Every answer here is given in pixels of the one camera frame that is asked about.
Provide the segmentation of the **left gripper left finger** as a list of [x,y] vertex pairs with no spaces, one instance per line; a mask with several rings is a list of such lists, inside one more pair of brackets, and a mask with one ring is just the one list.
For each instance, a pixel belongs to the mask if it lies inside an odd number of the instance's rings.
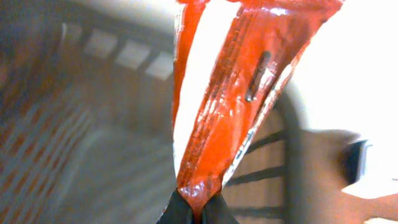
[[173,191],[165,210],[156,224],[193,224],[192,208],[178,190]]

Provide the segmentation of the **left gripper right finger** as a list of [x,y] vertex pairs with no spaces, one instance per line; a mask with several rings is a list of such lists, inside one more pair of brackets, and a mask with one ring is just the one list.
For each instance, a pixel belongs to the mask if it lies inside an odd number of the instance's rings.
[[221,193],[214,195],[203,207],[202,224],[239,224]]

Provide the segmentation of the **red white snack bar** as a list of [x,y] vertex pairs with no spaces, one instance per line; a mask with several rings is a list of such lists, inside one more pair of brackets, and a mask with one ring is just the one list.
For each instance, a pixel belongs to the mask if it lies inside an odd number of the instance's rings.
[[201,218],[234,174],[319,28],[342,1],[177,1],[177,192]]

